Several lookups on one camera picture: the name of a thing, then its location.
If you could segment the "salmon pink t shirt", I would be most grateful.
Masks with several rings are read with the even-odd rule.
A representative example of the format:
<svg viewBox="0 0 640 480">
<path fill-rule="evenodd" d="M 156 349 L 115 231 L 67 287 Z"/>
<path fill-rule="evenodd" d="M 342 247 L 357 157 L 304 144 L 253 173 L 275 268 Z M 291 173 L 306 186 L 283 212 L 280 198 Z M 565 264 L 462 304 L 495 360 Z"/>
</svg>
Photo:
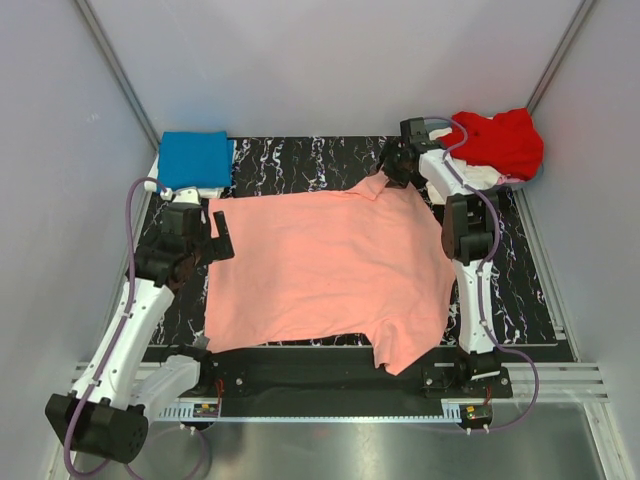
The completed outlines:
<svg viewBox="0 0 640 480">
<path fill-rule="evenodd" d="M 345 191 L 213 200 L 235 251 L 209 268 L 212 352 L 362 334 L 404 371 L 436 347 L 455 279 L 441 226 L 413 187 L 376 174 Z"/>
</svg>

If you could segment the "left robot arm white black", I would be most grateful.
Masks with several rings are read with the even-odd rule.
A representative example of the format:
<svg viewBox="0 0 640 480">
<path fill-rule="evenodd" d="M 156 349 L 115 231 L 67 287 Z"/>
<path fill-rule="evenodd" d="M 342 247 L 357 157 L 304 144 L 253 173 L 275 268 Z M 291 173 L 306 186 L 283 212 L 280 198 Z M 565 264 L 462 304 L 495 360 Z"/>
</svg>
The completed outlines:
<svg viewBox="0 0 640 480">
<path fill-rule="evenodd" d="M 177 346 L 142 383 L 135 378 L 156 326 L 196 270 L 230 260 L 234 249 L 223 212 L 172 204 L 160 233 L 133 249 L 120 306 L 89 365 L 67 394 L 52 395 L 45 415 L 64 447 L 121 464 L 140 453 L 150 425 L 180 395 L 215 386 L 205 343 Z"/>
</svg>

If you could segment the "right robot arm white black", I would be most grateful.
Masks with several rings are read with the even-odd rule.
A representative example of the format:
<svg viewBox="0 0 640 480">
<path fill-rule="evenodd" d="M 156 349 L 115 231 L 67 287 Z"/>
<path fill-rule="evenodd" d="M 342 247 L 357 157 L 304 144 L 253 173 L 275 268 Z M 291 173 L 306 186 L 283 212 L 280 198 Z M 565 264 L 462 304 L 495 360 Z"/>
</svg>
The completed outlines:
<svg viewBox="0 0 640 480">
<path fill-rule="evenodd" d="M 464 127 L 447 118 L 406 119 L 399 138 L 383 147 L 378 168 L 389 188 L 406 188 L 422 178 L 445 200 L 441 243 L 454 266 L 460 311 L 450 384 L 472 397 L 500 374 L 489 291 L 500 228 L 495 191 L 472 182 L 451 155 L 467 139 Z"/>
</svg>

